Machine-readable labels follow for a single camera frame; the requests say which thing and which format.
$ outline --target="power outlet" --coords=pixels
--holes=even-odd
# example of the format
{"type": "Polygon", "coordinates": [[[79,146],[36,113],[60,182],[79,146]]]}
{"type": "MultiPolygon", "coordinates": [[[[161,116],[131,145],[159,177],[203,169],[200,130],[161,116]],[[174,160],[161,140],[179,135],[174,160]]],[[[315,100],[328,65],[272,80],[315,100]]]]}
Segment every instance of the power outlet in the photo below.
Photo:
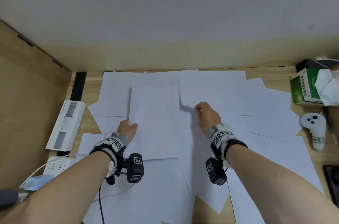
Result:
{"type": "MultiPolygon", "coordinates": [[[[58,157],[52,156],[48,159],[48,162],[57,158],[58,157]]],[[[43,174],[53,175],[54,177],[56,177],[64,170],[66,170],[68,167],[72,166],[74,164],[74,161],[75,159],[71,157],[59,158],[51,163],[48,163],[45,167],[43,174]]]]}

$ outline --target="forearm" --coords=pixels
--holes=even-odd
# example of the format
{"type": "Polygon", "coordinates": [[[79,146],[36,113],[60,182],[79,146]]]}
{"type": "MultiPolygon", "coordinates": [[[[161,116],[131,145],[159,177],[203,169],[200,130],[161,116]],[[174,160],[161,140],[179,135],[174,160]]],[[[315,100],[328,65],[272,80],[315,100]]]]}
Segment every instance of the forearm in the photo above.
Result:
{"type": "Polygon", "coordinates": [[[226,158],[267,224],[337,223],[339,209],[301,176],[241,145],[226,158]]]}
{"type": "Polygon", "coordinates": [[[3,223],[80,223],[107,175],[111,159],[94,152],[19,204],[3,223]]]}

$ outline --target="white watch box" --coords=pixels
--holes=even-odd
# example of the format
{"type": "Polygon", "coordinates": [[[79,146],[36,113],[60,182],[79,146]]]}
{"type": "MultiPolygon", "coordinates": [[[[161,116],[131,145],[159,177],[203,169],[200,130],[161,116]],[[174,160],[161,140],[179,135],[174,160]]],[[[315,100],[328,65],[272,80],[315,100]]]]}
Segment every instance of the white watch box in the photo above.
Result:
{"type": "Polygon", "coordinates": [[[46,149],[57,151],[72,150],[85,109],[86,104],[84,102],[65,100],[46,149]]]}

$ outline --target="hand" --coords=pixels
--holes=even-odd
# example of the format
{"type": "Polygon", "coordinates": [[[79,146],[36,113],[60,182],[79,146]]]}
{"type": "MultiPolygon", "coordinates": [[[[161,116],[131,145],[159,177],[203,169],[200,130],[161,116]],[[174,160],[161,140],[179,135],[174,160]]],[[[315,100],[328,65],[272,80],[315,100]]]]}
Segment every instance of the hand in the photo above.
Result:
{"type": "Polygon", "coordinates": [[[127,119],[120,122],[117,132],[120,133],[121,135],[126,135],[126,140],[128,143],[130,143],[134,138],[135,133],[137,132],[137,128],[138,128],[137,123],[134,123],[130,126],[127,119]]]}
{"type": "Polygon", "coordinates": [[[221,124],[219,114],[207,102],[201,102],[195,107],[198,115],[198,124],[202,133],[206,134],[209,127],[221,124]]]}

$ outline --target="crumpled paper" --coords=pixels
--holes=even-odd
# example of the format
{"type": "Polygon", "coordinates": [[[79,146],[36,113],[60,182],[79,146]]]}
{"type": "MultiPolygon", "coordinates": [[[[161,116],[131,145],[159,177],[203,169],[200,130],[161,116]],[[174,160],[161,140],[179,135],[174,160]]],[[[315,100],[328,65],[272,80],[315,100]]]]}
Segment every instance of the crumpled paper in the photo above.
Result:
{"type": "Polygon", "coordinates": [[[339,71],[319,70],[314,85],[325,106],[339,105],[339,71]]]}

